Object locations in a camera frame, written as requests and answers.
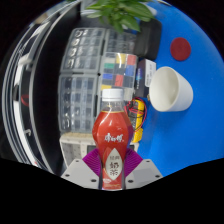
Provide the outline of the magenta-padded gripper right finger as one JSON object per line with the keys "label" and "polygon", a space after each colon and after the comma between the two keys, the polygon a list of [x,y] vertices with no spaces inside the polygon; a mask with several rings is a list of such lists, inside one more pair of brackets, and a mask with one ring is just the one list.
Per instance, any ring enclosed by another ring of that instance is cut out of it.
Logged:
{"label": "magenta-padded gripper right finger", "polygon": [[162,178],[162,174],[150,159],[143,159],[132,149],[127,150],[124,161],[126,189],[140,188]]}

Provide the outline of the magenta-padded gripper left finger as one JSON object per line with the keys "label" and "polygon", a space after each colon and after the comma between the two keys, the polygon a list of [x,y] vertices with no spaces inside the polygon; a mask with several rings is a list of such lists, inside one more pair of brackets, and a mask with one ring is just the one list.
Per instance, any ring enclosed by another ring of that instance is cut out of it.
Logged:
{"label": "magenta-padded gripper left finger", "polygon": [[83,159],[74,159],[62,178],[84,188],[99,189],[102,185],[102,166],[98,150],[92,150]]}

